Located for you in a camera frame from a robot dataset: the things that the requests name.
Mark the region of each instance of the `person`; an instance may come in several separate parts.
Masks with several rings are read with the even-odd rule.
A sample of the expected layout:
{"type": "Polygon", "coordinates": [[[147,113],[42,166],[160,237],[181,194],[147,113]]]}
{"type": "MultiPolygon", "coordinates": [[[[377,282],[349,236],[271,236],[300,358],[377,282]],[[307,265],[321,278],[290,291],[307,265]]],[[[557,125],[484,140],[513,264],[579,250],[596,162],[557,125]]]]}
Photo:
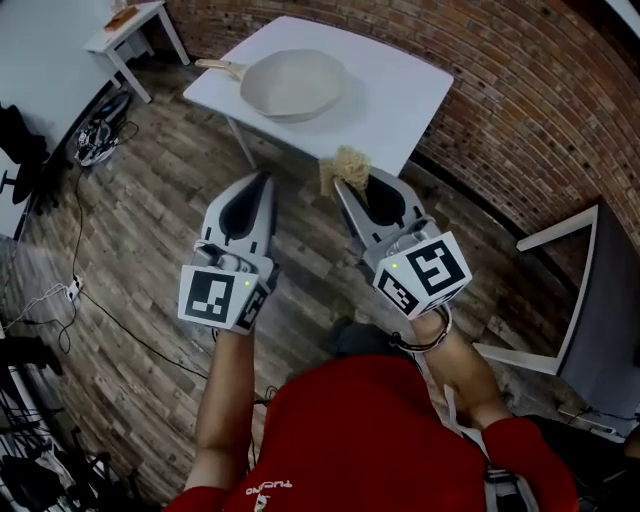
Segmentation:
{"type": "MultiPolygon", "coordinates": [[[[444,320],[429,312],[412,327],[428,344],[444,320]]],[[[485,510],[487,459],[441,424],[411,355],[352,314],[330,338],[337,357],[285,384],[268,406],[247,474],[254,337],[219,334],[193,467],[167,512],[485,510]]],[[[458,421],[481,430],[492,465],[526,479],[541,512],[577,510],[569,470],[531,421],[512,417],[491,368],[455,328],[424,358],[438,386],[454,390],[458,421]]]]}

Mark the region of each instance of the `wrist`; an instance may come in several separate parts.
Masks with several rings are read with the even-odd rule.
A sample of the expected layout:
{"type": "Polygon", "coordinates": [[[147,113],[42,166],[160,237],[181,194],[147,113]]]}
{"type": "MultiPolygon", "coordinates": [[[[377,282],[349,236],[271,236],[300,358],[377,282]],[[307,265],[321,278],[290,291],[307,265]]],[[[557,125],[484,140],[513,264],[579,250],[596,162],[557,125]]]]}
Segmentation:
{"type": "Polygon", "coordinates": [[[411,327],[416,335],[418,344],[429,345],[433,343],[446,328],[445,319],[435,310],[411,320],[411,327]]]}

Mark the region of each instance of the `table leg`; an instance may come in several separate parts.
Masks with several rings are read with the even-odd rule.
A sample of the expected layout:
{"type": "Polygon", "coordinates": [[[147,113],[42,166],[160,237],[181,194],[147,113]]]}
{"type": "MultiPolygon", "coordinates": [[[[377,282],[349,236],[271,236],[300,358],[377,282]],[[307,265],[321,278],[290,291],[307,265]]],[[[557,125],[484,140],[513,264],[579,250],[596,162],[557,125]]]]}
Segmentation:
{"type": "Polygon", "coordinates": [[[255,169],[258,166],[256,165],[256,161],[253,159],[253,155],[251,154],[251,150],[249,149],[249,146],[247,146],[247,141],[244,140],[244,135],[242,134],[242,131],[240,130],[240,127],[238,126],[238,123],[236,123],[236,120],[233,119],[232,117],[228,117],[228,116],[224,116],[224,117],[227,119],[227,122],[229,123],[229,126],[231,127],[231,131],[235,135],[236,140],[238,141],[238,144],[240,144],[240,147],[242,148],[242,151],[244,152],[244,156],[247,157],[247,160],[249,161],[249,164],[251,165],[251,168],[255,169]]]}
{"type": "Polygon", "coordinates": [[[144,90],[144,87],[140,85],[140,82],[138,82],[138,79],[135,76],[133,76],[133,73],[129,70],[125,62],[120,58],[120,55],[118,55],[118,53],[115,50],[108,50],[107,56],[111,59],[111,62],[113,62],[113,64],[120,70],[122,75],[131,84],[131,87],[133,87],[133,90],[140,95],[140,97],[142,98],[142,101],[144,101],[145,103],[150,103],[151,96],[149,96],[147,91],[144,90]]]}
{"type": "Polygon", "coordinates": [[[154,52],[153,48],[151,48],[151,45],[149,44],[149,40],[144,36],[144,34],[142,33],[142,30],[138,30],[138,37],[140,38],[140,44],[142,44],[144,51],[149,54],[149,57],[153,57],[156,54],[156,52],[154,52]]]}
{"type": "Polygon", "coordinates": [[[160,21],[162,22],[164,29],[167,31],[167,35],[169,36],[169,39],[171,39],[171,43],[173,44],[173,47],[176,49],[176,52],[178,53],[180,60],[185,66],[188,66],[190,61],[189,61],[189,57],[187,56],[187,52],[184,50],[184,46],[182,46],[182,43],[180,42],[180,38],[178,37],[178,34],[176,34],[176,31],[173,28],[173,25],[171,24],[171,20],[169,19],[169,16],[167,15],[167,11],[165,10],[164,7],[162,7],[158,11],[158,16],[160,16],[160,21]]]}

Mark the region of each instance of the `white table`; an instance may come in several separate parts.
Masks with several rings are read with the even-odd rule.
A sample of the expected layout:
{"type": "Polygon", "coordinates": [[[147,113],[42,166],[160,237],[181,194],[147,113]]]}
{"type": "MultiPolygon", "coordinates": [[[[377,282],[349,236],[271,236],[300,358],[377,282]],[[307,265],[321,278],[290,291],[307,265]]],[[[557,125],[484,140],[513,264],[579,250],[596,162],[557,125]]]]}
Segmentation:
{"type": "MultiPolygon", "coordinates": [[[[178,38],[178,34],[176,34],[176,31],[173,28],[163,4],[164,0],[137,4],[136,7],[138,8],[138,12],[131,19],[127,20],[120,28],[110,32],[101,29],[83,46],[83,48],[89,52],[104,54],[109,57],[111,62],[113,62],[116,68],[120,70],[122,75],[131,84],[131,87],[133,87],[145,103],[149,103],[151,101],[151,96],[149,96],[133,73],[131,73],[125,62],[116,52],[116,48],[147,21],[154,16],[158,16],[164,26],[164,29],[167,31],[167,35],[169,36],[169,39],[171,39],[171,43],[176,49],[180,60],[185,66],[188,65],[189,57],[187,56],[187,52],[184,50],[184,47],[180,42],[180,38],[178,38]]],[[[138,38],[142,41],[147,53],[153,56],[153,49],[142,34],[142,31],[138,32],[138,38]]],[[[116,87],[120,87],[120,83],[115,77],[112,78],[111,81],[116,87]]]]}
{"type": "Polygon", "coordinates": [[[223,59],[252,64],[271,53],[320,50],[340,60],[348,86],[338,103],[319,117],[276,123],[254,111],[229,73],[205,71],[184,97],[226,116],[250,164],[255,161],[236,123],[240,121],[315,158],[335,156],[350,145],[378,167],[398,176],[453,83],[448,73],[404,52],[344,30],[281,17],[242,41],[223,59]]]}

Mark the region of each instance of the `black cable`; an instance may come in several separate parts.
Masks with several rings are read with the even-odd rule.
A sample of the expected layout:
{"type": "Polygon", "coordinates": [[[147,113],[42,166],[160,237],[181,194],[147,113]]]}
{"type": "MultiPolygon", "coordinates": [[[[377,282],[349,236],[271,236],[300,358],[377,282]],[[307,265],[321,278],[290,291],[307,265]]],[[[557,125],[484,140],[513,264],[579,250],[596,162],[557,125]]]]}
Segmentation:
{"type": "Polygon", "coordinates": [[[80,230],[78,231],[78,240],[76,241],[76,248],[73,251],[73,260],[71,262],[71,281],[76,277],[76,259],[78,258],[78,249],[80,248],[80,239],[82,238],[82,228],[84,222],[84,214],[82,211],[82,205],[80,204],[80,195],[78,194],[78,185],[80,184],[80,178],[82,178],[82,167],[80,167],[80,172],[78,173],[78,179],[76,180],[76,184],[73,188],[73,193],[76,196],[76,203],[78,205],[78,210],[80,212],[80,230]]]}
{"type": "Polygon", "coordinates": [[[190,368],[187,368],[186,366],[178,363],[177,361],[173,361],[171,359],[169,359],[167,356],[165,356],[164,354],[162,354],[161,352],[158,352],[155,348],[153,348],[151,345],[149,345],[148,343],[145,343],[144,341],[142,341],[140,338],[138,338],[135,334],[133,334],[129,329],[127,329],[124,325],[122,325],[118,319],[116,317],[114,317],[111,313],[109,313],[105,308],[103,308],[100,304],[98,304],[95,300],[93,300],[89,295],[87,295],[84,291],[80,291],[80,293],[82,295],[84,295],[87,299],[89,299],[91,302],[93,302],[93,304],[100,309],[105,315],[107,315],[109,318],[111,318],[111,320],[113,320],[118,327],[120,327],[123,331],[125,331],[129,336],[131,336],[135,341],[137,341],[138,343],[140,343],[142,346],[146,347],[147,350],[153,352],[154,354],[156,354],[158,357],[164,359],[166,362],[171,363],[175,366],[177,366],[178,368],[182,368],[184,371],[192,373],[194,375],[197,375],[198,377],[202,377],[203,379],[207,380],[207,376],[197,372],[195,370],[192,370],[190,368]]]}
{"type": "Polygon", "coordinates": [[[76,308],[75,299],[71,301],[71,305],[73,306],[73,317],[71,317],[71,321],[67,325],[62,325],[62,322],[58,320],[58,323],[62,325],[62,330],[58,333],[58,348],[63,354],[68,354],[71,352],[71,338],[69,337],[69,333],[67,329],[71,327],[78,317],[78,310],[76,308]],[[65,334],[67,336],[67,349],[62,348],[62,335],[65,334]]]}

